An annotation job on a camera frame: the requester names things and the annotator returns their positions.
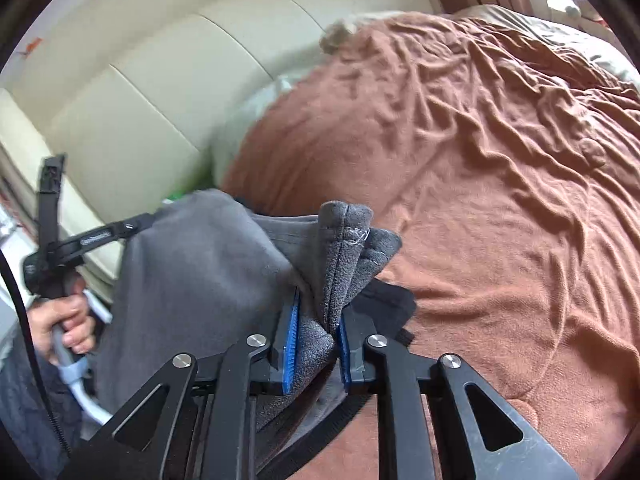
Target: brown bed sheet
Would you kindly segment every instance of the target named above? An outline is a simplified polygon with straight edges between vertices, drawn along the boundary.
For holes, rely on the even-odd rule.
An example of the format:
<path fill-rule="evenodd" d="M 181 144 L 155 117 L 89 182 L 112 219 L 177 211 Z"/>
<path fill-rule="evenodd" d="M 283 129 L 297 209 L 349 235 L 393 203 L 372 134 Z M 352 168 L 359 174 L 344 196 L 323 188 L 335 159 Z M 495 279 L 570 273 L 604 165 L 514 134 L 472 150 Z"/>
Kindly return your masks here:
<path fill-rule="evenodd" d="M 481 20 L 360 31 L 249 133 L 224 183 L 260 212 L 340 199 L 400 233 L 412 351 L 464 356 L 593 479 L 640 413 L 640 97 Z M 377 477 L 368 407 L 298 480 Z"/>

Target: dark blue sleeve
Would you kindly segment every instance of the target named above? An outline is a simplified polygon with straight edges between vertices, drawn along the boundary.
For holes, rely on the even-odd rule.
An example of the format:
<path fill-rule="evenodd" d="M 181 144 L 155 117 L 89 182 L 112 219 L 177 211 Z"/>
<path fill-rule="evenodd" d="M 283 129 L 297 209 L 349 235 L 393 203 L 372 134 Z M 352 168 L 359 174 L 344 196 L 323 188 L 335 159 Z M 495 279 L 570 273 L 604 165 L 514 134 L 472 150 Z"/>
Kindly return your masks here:
<path fill-rule="evenodd" d="M 38 363 L 53 412 L 73 449 L 80 442 L 80 406 L 60 380 L 58 369 L 41 355 Z M 55 479 L 66 454 L 40 399 L 20 332 L 0 370 L 0 420 L 34 471 L 44 480 Z"/>

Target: metal bolt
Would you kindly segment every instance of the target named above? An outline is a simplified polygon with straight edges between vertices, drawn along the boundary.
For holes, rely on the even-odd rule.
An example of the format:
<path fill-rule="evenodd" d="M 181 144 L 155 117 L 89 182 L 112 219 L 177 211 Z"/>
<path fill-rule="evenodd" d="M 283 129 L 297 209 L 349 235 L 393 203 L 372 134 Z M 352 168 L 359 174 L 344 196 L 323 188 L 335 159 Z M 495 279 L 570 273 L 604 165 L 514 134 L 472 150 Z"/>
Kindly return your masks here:
<path fill-rule="evenodd" d="M 444 364 L 447 368 L 460 368 L 462 361 L 455 354 L 444 354 L 442 356 L 442 364 Z"/>
<path fill-rule="evenodd" d="M 256 348 L 260 348 L 267 343 L 267 338 L 262 334 L 253 334 L 246 339 L 246 343 L 249 346 L 254 346 Z"/>
<path fill-rule="evenodd" d="M 191 366 L 191 356 L 189 354 L 178 354 L 172 361 L 176 368 L 187 368 Z"/>
<path fill-rule="evenodd" d="M 386 337 L 380 334 L 374 334 L 367 337 L 367 343 L 371 346 L 375 346 L 376 348 L 384 348 L 388 345 L 389 341 L 386 340 Z"/>

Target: human hand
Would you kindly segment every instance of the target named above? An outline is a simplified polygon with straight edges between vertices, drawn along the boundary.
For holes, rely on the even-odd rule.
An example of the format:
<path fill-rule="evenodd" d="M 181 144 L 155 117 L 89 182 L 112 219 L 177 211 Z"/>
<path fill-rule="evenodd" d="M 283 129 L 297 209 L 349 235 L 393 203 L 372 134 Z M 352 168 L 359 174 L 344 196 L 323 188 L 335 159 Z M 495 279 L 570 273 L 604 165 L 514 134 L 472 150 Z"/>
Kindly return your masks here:
<path fill-rule="evenodd" d="M 95 345 L 95 319 L 89 316 L 89 305 L 82 293 L 84 280 L 78 279 L 68 298 L 45 301 L 33 305 L 27 312 L 33 346 L 46 359 L 57 364 L 51 347 L 52 328 L 62 323 L 65 335 L 62 343 L 76 354 L 85 354 Z"/>

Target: person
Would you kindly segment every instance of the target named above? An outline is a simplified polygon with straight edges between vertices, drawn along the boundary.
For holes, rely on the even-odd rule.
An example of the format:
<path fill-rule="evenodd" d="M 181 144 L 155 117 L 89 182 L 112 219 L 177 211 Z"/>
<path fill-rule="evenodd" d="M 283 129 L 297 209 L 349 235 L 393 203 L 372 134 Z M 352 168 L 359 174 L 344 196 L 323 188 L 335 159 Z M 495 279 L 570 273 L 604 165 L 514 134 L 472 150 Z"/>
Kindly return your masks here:
<path fill-rule="evenodd" d="M 68 298 L 34 303 L 27 312 L 36 357 L 55 417 L 69 447 L 80 442 L 80 406 L 60 380 L 52 350 L 52 328 L 61 323 L 63 343 L 77 354 L 95 346 L 95 319 L 77 279 Z M 16 331 L 13 346 L 0 370 L 0 420 L 31 468 L 44 480 L 56 478 L 66 463 L 66 453 L 42 407 L 24 346 Z"/>

